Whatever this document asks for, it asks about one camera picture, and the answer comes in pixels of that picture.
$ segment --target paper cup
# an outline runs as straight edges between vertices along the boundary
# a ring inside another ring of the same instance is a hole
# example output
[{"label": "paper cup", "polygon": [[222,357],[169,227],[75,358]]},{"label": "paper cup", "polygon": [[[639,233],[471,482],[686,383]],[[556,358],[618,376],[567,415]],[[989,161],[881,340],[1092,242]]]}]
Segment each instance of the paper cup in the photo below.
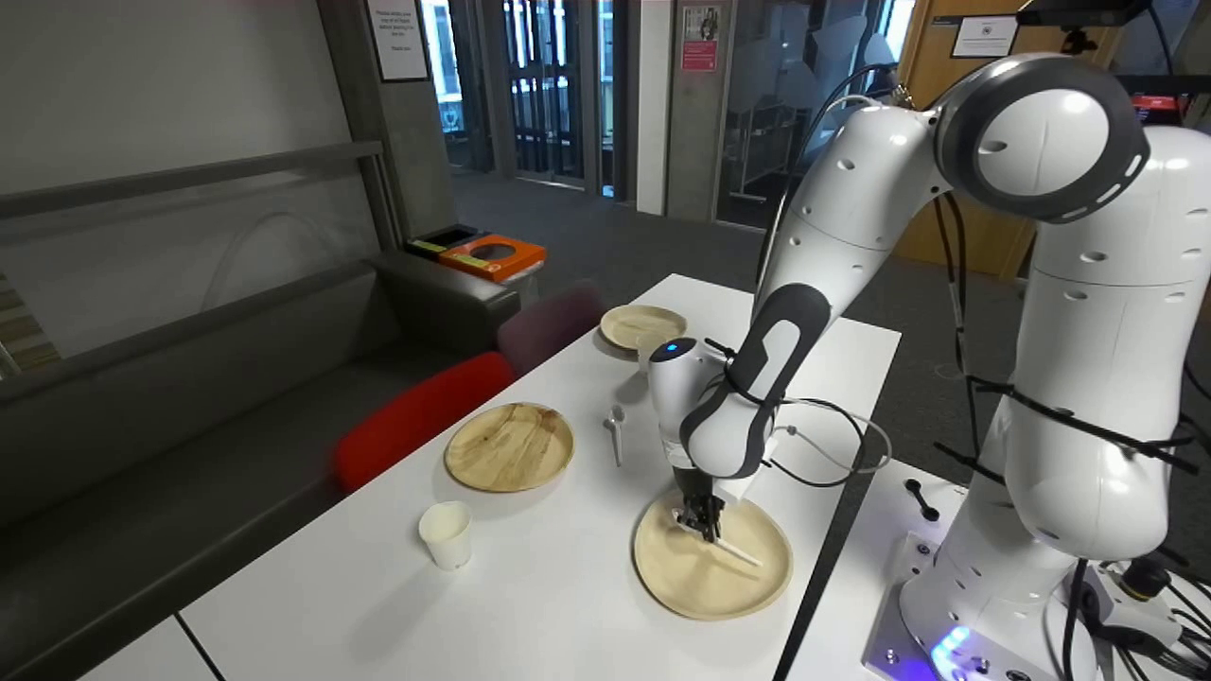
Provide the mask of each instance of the paper cup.
[{"label": "paper cup", "polygon": [[434,566],[455,572],[469,559],[469,511],[463,503],[431,503],[416,535]]}]

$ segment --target shelf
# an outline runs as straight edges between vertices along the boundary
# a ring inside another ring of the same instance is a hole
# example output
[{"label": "shelf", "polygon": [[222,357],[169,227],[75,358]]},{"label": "shelf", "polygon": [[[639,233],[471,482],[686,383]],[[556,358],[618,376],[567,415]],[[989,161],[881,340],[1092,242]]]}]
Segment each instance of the shelf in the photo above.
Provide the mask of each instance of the shelf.
[{"label": "shelf", "polygon": [[127,173],[127,179],[106,179],[106,183],[84,183],[84,184],[58,184],[58,190],[35,190],[35,194],[0,194],[0,221],[30,217],[30,211],[59,211],[97,202],[125,202],[144,194],[166,194],[186,184],[214,184],[236,179],[258,179],[276,169],[301,169],[301,165],[338,165],[357,160],[378,160],[383,142],[357,140],[338,146],[305,146],[305,153],[284,153],[284,155],[258,155],[258,160],[236,160],[236,161],[203,161],[203,165],[181,165],[181,169],[154,169],[154,173]]}]

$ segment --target wooden plate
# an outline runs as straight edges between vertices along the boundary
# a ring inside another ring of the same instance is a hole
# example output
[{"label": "wooden plate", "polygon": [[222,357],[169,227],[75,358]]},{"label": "wooden plate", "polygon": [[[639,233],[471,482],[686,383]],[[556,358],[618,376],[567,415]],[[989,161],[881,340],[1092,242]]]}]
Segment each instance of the wooden plate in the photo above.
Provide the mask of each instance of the wooden plate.
[{"label": "wooden plate", "polygon": [[574,440],[556,407],[513,401],[466,421],[448,444],[448,473],[477,490],[513,496],[556,482]]},{"label": "wooden plate", "polygon": [[630,535],[630,562],[643,591],[677,618],[725,619],[768,607],[792,574],[792,543],[757,503],[730,503],[719,518],[719,537],[745,562],[700,535],[677,528],[672,490],[646,503]]},{"label": "wooden plate", "polygon": [[625,353],[651,353],[686,334],[686,316],[666,308],[612,308],[601,315],[601,335]]}]

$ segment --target gray panel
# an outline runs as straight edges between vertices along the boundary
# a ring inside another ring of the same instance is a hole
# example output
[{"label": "gray panel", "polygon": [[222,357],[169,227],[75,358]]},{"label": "gray panel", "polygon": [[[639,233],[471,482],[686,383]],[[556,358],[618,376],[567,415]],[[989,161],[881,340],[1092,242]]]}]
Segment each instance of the gray panel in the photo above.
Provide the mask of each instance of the gray panel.
[{"label": "gray panel", "polygon": [[0,525],[214,427],[367,349],[393,323],[367,263],[199,315],[0,391]]}]

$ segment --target wall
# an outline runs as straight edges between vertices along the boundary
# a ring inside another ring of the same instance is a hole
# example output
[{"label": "wall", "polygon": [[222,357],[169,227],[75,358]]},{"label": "wall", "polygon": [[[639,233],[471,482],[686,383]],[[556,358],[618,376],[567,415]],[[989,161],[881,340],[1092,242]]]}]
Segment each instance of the wall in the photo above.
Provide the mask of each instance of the wall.
[{"label": "wall", "polygon": [[[0,91],[0,197],[348,140],[315,0],[9,0]],[[372,250],[352,169],[0,221],[63,357]]]},{"label": "wall", "polygon": [[0,194],[348,140],[310,0],[9,0],[0,91]]}]

